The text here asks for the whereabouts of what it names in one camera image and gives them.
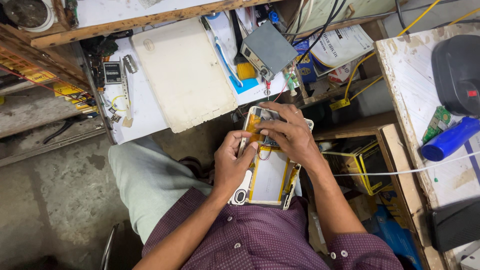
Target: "polka dot shirt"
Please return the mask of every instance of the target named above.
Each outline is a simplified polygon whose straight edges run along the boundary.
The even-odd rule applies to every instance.
[[[205,200],[191,188],[160,219],[142,251],[145,256]],[[329,267],[308,243],[307,202],[293,197],[288,210],[259,206],[222,209],[182,269],[320,269]],[[335,269],[402,269],[388,245],[371,234],[337,236],[328,250]]]

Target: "person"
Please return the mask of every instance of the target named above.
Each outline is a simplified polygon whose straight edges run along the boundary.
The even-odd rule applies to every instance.
[[[348,205],[293,105],[264,102],[287,120],[257,125],[291,160],[307,171],[320,226],[335,269],[402,269],[389,246],[368,234]],[[329,269],[308,243],[306,200],[292,198],[287,210],[229,206],[258,144],[237,158],[246,131],[231,131],[215,152],[213,187],[198,181],[153,140],[144,137],[112,146],[108,158],[144,243],[135,270],[152,269]]]

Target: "red wire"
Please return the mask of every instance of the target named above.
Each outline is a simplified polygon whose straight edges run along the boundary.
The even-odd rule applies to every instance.
[[[22,59],[23,61],[27,62],[27,63],[28,63],[28,64],[30,64],[31,66],[35,67],[35,65],[34,65],[34,64],[30,63],[30,62],[29,62],[29,61],[27,61],[26,59],[23,59],[23,58],[19,57],[18,55],[16,55],[16,54],[14,54],[14,53],[10,52],[10,51],[9,51],[9,50],[7,50],[7,49],[6,49],[5,51],[9,52],[10,54],[13,54],[13,55],[15,55],[16,57],[18,57],[18,58]],[[13,62],[15,62],[15,63],[17,63],[17,64],[19,64],[19,65],[21,65],[21,66],[25,66],[25,64],[23,64],[23,63],[21,63],[21,62],[19,62],[19,61],[15,60],[15,59],[13,59],[13,58],[12,58],[12,57],[10,57],[10,56],[4,55],[4,54],[2,54],[1,52],[0,52],[0,55],[1,55],[1,56],[3,56],[3,57],[6,57],[6,58],[8,58],[8,59],[10,59],[10,60],[12,60]],[[61,83],[63,83],[63,84],[65,84],[65,85],[67,85],[67,86],[68,86],[68,84],[67,84],[66,82],[64,82],[64,81],[60,80],[60,78],[58,78],[58,77],[57,77],[57,76],[55,76],[55,75],[54,75],[55,77],[53,77],[53,78],[50,78],[50,77],[49,77],[49,76],[47,76],[46,74],[42,73],[42,71],[38,71],[38,73],[40,73],[40,74],[44,75],[44,76],[45,76],[45,77],[47,77],[48,79],[54,80],[54,81],[56,81],[56,82],[61,82]],[[79,92],[79,93],[85,94],[85,95],[89,96],[90,98],[92,97],[90,94],[88,94],[88,93],[87,93],[87,92],[85,92],[85,91],[82,91],[82,90],[80,90],[78,87],[76,87],[76,86],[74,86],[74,85],[72,85],[72,84],[70,84],[70,85],[71,85],[71,89],[72,89],[72,90],[75,90],[75,91],[77,91],[77,92]]]
[[[288,76],[288,79],[287,79],[287,82],[285,83],[285,85],[283,86],[283,89],[282,91],[280,92],[280,94],[278,94],[278,96],[276,97],[276,99],[273,101],[275,102],[279,97],[280,95],[283,93],[283,90],[285,90],[285,87],[287,87],[288,85],[288,80],[290,79],[290,77],[292,76],[292,72],[293,72],[293,69],[295,68],[295,63],[292,63],[292,70],[290,70],[290,75]]]
[[[48,90],[51,90],[51,91],[53,91],[53,92],[55,92],[55,93],[59,93],[59,94],[62,95],[62,96],[66,96],[66,97],[72,98],[72,97],[70,97],[70,96],[67,96],[67,95],[65,95],[65,94],[60,93],[59,91],[57,91],[57,90],[55,90],[55,89],[53,89],[53,88],[50,88],[50,87],[48,87],[48,86],[46,86],[46,85],[43,85],[43,84],[41,84],[41,83],[35,82],[35,81],[33,81],[33,80],[30,80],[29,78],[27,78],[27,77],[25,77],[25,76],[23,76],[23,75],[21,75],[21,74],[17,74],[17,73],[15,73],[15,72],[13,72],[13,71],[11,71],[11,70],[9,70],[9,69],[5,69],[5,68],[0,67],[0,70],[6,71],[6,72],[8,72],[8,73],[10,73],[10,74],[13,74],[13,75],[16,75],[16,76],[18,76],[18,77],[21,77],[21,78],[23,78],[23,79],[25,79],[25,80],[28,80],[28,81],[36,84],[36,85],[42,86],[42,87],[44,87],[44,88],[46,88],[46,89],[48,89]],[[77,99],[77,98],[72,98],[72,99],[84,103],[83,100],[80,100],[80,99]]]

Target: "yellow string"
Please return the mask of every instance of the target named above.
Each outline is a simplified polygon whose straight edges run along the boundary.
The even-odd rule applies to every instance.
[[[456,23],[458,23],[460,20],[463,20],[463,19],[467,18],[468,16],[472,15],[473,13],[476,13],[476,12],[479,12],[479,11],[480,11],[480,8],[477,8],[477,9],[474,10],[474,11],[470,11],[469,13],[461,16],[460,18],[454,20],[453,22],[449,23],[448,25],[456,24]]]
[[[114,108],[114,109],[117,110],[117,111],[126,111],[126,110],[119,110],[119,109],[117,109],[117,107],[115,107],[115,105],[113,105],[113,103],[115,102],[115,100],[116,100],[117,98],[119,98],[119,97],[123,97],[123,95],[116,96],[116,97],[114,97],[114,98],[112,99],[112,108]]]
[[[428,11],[430,11],[440,0],[435,0],[435,2],[433,2],[422,14],[420,14],[420,16],[418,16],[409,26],[405,27],[405,29],[403,29],[402,32],[398,33],[397,37],[401,36],[402,34],[404,34],[408,29],[410,29],[410,27],[412,27],[415,23],[417,23],[425,14],[427,14]],[[352,72],[352,75],[350,76],[350,80],[348,81],[348,85],[347,85],[347,89],[345,89],[345,99],[347,99],[347,95],[348,95],[348,89],[350,88],[350,84],[352,83],[352,80],[353,80],[353,76],[355,75],[355,72],[357,71],[358,67],[360,66],[361,63],[363,63],[363,61],[369,59],[372,55],[374,55],[375,52],[372,52],[371,54],[369,54],[367,57],[365,57],[364,59],[362,59],[356,66],[355,66],[355,69],[353,70]],[[365,91],[367,88],[369,88],[371,85],[373,85],[374,83],[378,82],[380,79],[382,79],[383,76],[380,76],[378,79],[376,79],[373,83],[369,84],[367,87],[365,87],[364,89],[362,89],[360,92],[358,92],[356,95],[354,95],[351,99],[354,99],[354,97],[356,97],[358,94],[360,94],[361,92]]]

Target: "white cable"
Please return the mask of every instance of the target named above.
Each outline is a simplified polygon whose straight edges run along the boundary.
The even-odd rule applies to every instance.
[[[440,166],[440,165],[444,165],[445,163],[449,163],[449,162],[452,162],[452,161],[455,161],[455,160],[461,160],[461,159],[464,159],[464,158],[468,158],[468,157],[471,157],[471,156],[475,156],[475,155],[477,155],[477,154],[480,154],[480,151],[475,152],[475,153],[468,154],[468,155],[466,155],[466,156],[462,156],[462,157],[460,157],[460,158],[448,160],[448,161],[445,161],[445,162],[440,162],[440,163],[435,164],[435,165],[432,165],[432,166],[428,166],[428,167],[421,168],[421,169],[416,169],[416,170],[410,170],[410,171],[403,171],[403,172],[382,172],[382,173],[334,174],[333,176],[349,176],[349,175],[351,175],[351,176],[355,176],[355,175],[396,175],[396,174],[402,174],[402,173],[421,172],[421,171],[428,170],[428,169],[433,168],[433,167],[437,167],[437,166]]]
[[[300,24],[300,28],[299,28],[299,32],[301,31],[301,29],[303,28],[303,26],[307,23],[308,19],[310,19],[310,14],[312,13],[312,9],[313,9],[313,1],[314,0],[308,0],[308,9],[307,9],[307,15],[305,16],[305,19],[303,19],[303,21],[301,22]]]

